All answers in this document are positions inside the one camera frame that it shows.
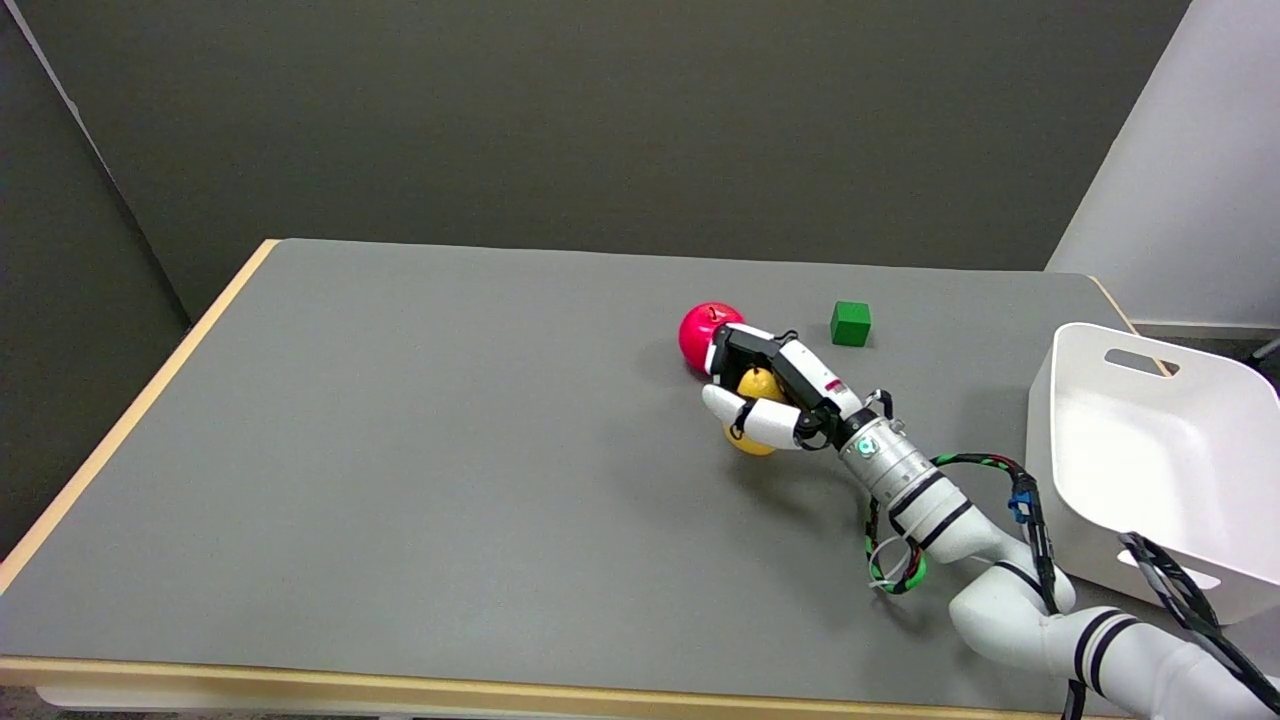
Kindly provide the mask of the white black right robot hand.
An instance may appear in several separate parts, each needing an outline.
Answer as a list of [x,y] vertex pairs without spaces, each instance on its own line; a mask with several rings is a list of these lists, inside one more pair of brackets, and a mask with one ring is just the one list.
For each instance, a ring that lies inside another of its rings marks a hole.
[[[705,357],[710,383],[701,400],[735,438],[777,450],[841,450],[879,415],[869,409],[813,351],[788,331],[772,336],[755,327],[724,323]],[[749,398],[737,392],[751,370],[769,372],[783,398]]]

